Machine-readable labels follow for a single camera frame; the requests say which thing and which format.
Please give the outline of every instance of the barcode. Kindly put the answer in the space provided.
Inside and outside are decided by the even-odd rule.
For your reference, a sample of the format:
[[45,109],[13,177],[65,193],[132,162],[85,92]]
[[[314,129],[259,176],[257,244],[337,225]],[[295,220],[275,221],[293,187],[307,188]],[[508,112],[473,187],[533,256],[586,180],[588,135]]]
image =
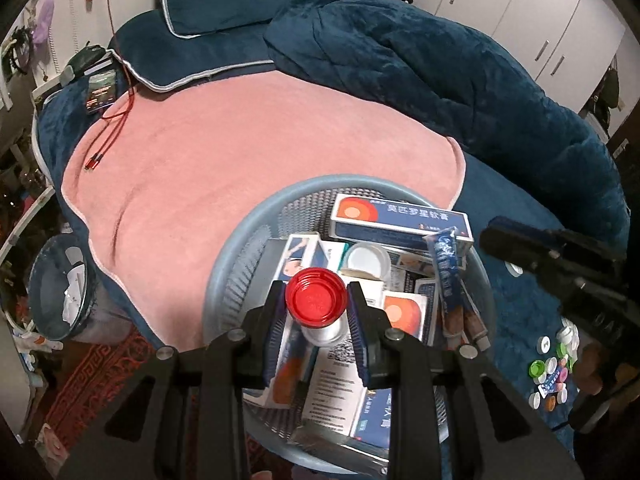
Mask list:
[[356,362],[356,357],[353,354],[353,345],[351,344],[351,338],[348,337],[338,343],[336,346],[332,347],[329,350],[327,357],[341,363],[351,364]]

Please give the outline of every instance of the trash can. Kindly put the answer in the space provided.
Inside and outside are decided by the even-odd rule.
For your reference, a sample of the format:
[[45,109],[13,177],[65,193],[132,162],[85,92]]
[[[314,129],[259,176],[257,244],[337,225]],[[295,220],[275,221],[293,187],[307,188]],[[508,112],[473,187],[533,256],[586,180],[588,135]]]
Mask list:
[[71,233],[50,238],[36,256],[28,286],[31,317],[53,341],[115,345],[132,327],[111,301]]
[[[203,312],[204,342],[241,324],[242,302],[269,238],[315,231],[331,240],[329,224],[335,196],[356,194],[430,206],[412,190],[379,178],[354,174],[327,175],[289,186],[258,204],[238,225],[222,247],[211,271]],[[495,303],[488,276],[475,249],[467,255],[463,279],[482,319],[489,339],[495,339]],[[296,398],[290,410],[260,408],[244,404],[247,432],[266,449],[295,464],[328,476],[354,473],[313,457],[288,442],[300,423],[304,397]],[[444,398],[436,391],[440,441],[449,436]]]

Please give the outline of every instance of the white wardrobe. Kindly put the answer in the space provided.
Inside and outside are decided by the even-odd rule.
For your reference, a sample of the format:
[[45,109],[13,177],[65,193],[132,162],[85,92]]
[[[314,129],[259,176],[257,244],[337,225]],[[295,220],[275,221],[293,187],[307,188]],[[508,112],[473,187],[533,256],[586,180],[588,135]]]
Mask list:
[[625,27],[603,0],[414,0],[500,43],[546,94],[579,112],[618,50]]

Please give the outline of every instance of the pink blanket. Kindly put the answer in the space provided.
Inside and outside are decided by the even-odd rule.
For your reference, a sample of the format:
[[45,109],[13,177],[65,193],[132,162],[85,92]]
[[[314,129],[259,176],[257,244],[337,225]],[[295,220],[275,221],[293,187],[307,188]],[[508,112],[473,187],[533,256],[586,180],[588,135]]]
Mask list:
[[220,248],[272,194],[353,173],[449,208],[465,175],[455,140],[391,108],[280,72],[169,96],[138,89],[122,134],[88,173],[82,168],[109,131],[100,130],[92,126],[76,147],[63,197],[86,223],[97,265],[180,351],[202,344],[205,289]]

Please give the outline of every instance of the silver bolt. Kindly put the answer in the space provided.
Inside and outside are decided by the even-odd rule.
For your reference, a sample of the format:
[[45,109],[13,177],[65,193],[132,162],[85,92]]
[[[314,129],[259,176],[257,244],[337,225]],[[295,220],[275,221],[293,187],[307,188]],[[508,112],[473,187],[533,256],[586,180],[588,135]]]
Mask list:
[[156,352],[156,357],[161,361],[166,361],[173,355],[174,355],[174,349],[171,348],[170,346],[163,346],[162,348],[159,348],[158,351]]
[[404,332],[399,328],[387,328],[385,337],[391,339],[391,341],[400,341],[404,337]]
[[465,359],[475,359],[478,357],[478,349],[476,349],[475,346],[462,345],[458,352],[460,352],[460,355]]
[[233,341],[235,343],[238,341],[242,341],[242,339],[246,337],[246,332],[241,328],[233,328],[226,333],[226,336],[230,341]]

